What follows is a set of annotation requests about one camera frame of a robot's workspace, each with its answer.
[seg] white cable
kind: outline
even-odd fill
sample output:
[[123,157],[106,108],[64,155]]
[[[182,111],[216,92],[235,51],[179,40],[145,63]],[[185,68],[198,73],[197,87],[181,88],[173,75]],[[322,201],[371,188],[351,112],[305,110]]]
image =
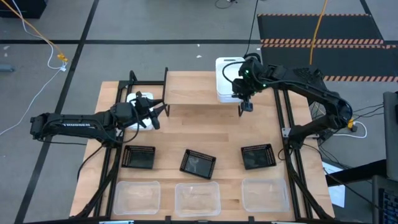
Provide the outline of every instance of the white cable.
[[29,111],[30,107],[32,106],[33,102],[36,100],[36,97],[43,91],[43,89],[45,88],[45,86],[47,86],[47,84],[49,84],[49,83],[51,82],[51,80],[53,80],[53,78],[55,78],[55,77],[58,75],[58,73],[59,73],[60,71],[62,71],[62,70],[63,70],[62,68],[58,69],[58,71],[55,73],[55,75],[53,75],[53,77],[50,78],[50,80],[49,80],[47,83],[44,84],[44,86],[42,87],[42,89],[33,97],[33,100],[30,102],[30,104],[29,104],[29,106],[27,107],[27,109],[26,109],[24,115],[21,117],[21,119],[18,121],[18,123],[15,124],[15,125],[13,125],[13,126],[11,126],[10,128],[5,129],[4,131],[2,131],[2,132],[0,133],[0,136],[1,136],[2,134],[4,134],[5,132],[11,130],[12,128],[15,128],[16,126],[18,126],[18,125],[22,122],[22,120],[25,118],[25,115],[27,114],[27,112]]
[[[12,3],[14,3],[15,8],[16,8],[16,9],[18,10],[18,12],[19,12],[19,15],[23,18],[22,13],[21,13],[21,10],[19,10],[19,7],[18,7],[17,3],[15,2],[15,0],[12,0]],[[30,33],[30,32],[26,29],[24,20],[23,20],[23,19],[21,19],[21,20],[22,20],[22,25],[24,26],[24,30],[25,30],[25,32],[26,32],[27,34],[31,35],[32,37],[38,37],[38,38],[40,38],[40,39],[46,41],[46,40],[43,39],[41,36],[39,36],[39,35],[34,35],[34,34]],[[60,69],[60,68],[62,68],[62,67],[64,67],[64,66],[66,66],[66,64],[63,63],[63,62],[62,62],[62,66],[61,66],[61,67],[54,68],[54,67],[51,67],[51,66],[50,66],[50,61],[51,61],[52,55],[54,54],[54,47],[53,47],[50,43],[48,43],[48,44],[49,44],[49,46],[51,47],[51,55],[50,55],[49,60],[47,61],[47,66],[48,66],[48,68],[51,68],[51,69],[56,70],[56,69]]]
[[360,138],[360,139],[366,138],[366,136],[368,136],[368,130],[366,129],[365,124],[363,124],[360,121],[354,121],[354,124],[356,124],[356,123],[362,125],[362,127],[365,129],[365,135],[364,136],[353,136],[353,135],[350,135],[350,134],[334,134],[334,136],[347,136],[347,137]]

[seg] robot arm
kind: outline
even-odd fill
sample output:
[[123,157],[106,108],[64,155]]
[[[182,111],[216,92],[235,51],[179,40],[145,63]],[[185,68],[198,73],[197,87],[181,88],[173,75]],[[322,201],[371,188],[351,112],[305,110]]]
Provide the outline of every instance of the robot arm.
[[314,67],[287,69],[277,65],[264,67],[259,56],[256,54],[254,56],[247,58],[239,69],[239,76],[242,78],[232,82],[234,97],[243,100],[242,110],[252,111],[250,97],[268,87],[294,91],[325,107],[326,115],[306,125],[295,125],[288,129],[288,142],[291,147],[300,149],[307,136],[324,129],[340,129],[347,126],[352,116],[351,106],[340,98],[338,93],[326,88],[323,74],[319,69]]
[[33,135],[33,139],[39,140],[57,134],[90,138],[112,146],[117,142],[116,129],[125,129],[136,123],[146,127],[142,122],[143,119],[150,118],[155,129],[159,129],[157,117],[166,105],[155,108],[153,111],[149,109],[161,103],[162,100],[150,100],[137,92],[135,101],[134,106],[131,102],[116,103],[110,110],[93,115],[44,113],[30,119],[32,123],[30,134]]

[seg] wooden table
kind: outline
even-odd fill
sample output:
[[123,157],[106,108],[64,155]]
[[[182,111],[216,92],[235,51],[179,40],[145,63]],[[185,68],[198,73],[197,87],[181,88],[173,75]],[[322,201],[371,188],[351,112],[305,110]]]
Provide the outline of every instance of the wooden table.
[[[282,149],[282,138],[275,107],[274,92],[263,91],[252,98],[254,111],[238,116],[237,104],[221,104],[216,100],[214,72],[169,72],[166,85],[166,103],[170,103],[170,116],[159,116],[160,129],[142,131],[130,145],[155,146],[156,155],[152,170],[120,169],[119,181],[148,182],[156,180],[161,185],[160,210],[155,215],[112,215],[112,219],[164,220],[171,215],[172,220],[218,220],[247,221],[254,216],[256,221],[294,220],[290,198],[289,182],[284,161],[277,158]],[[116,98],[117,82],[103,82],[98,97],[96,112],[108,110]],[[133,92],[151,92],[154,98],[162,97],[163,86],[134,86]],[[289,93],[296,124],[311,121],[307,99]],[[282,107],[285,103],[281,97]],[[286,126],[287,115],[284,112]],[[125,139],[134,131],[128,131]],[[277,160],[275,167],[245,170],[240,148],[256,144],[271,143]],[[315,140],[306,140],[306,144],[317,147]],[[85,158],[100,146],[99,142],[88,141]],[[217,157],[211,181],[220,185],[221,213],[213,217],[181,218],[174,213],[174,190],[178,183],[199,183],[208,180],[180,172],[180,164],[186,149],[193,149]],[[104,160],[102,150],[81,170],[73,199],[70,215],[77,214],[90,200],[98,188]],[[328,187],[322,168],[320,155],[307,146],[302,148],[302,160],[308,189],[325,211],[334,216]],[[283,178],[289,192],[290,211],[279,213],[249,213],[245,211],[241,200],[241,182],[248,177],[265,179]],[[305,216],[302,194],[297,188],[302,217]],[[104,193],[101,214],[105,213],[108,191]]]

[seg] black plastic basket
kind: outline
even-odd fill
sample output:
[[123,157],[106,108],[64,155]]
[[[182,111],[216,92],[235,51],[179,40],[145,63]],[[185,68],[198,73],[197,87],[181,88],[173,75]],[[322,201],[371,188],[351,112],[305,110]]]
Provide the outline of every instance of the black plastic basket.
[[180,171],[211,179],[215,164],[216,157],[187,149],[181,162]]
[[155,147],[125,146],[122,167],[151,169],[154,166]]
[[271,144],[242,147],[241,152],[244,168],[247,170],[276,166]]

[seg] clear plastic container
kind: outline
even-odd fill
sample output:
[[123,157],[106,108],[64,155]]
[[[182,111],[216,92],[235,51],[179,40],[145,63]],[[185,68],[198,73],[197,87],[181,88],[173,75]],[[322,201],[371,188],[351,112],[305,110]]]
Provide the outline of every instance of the clear plastic container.
[[160,183],[120,181],[113,212],[117,215],[154,215],[160,206]]
[[215,216],[220,212],[220,188],[216,182],[175,186],[175,213],[179,217]]
[[289,198],[284,179],[242,181],[243,207],[248,212],[288,212]]

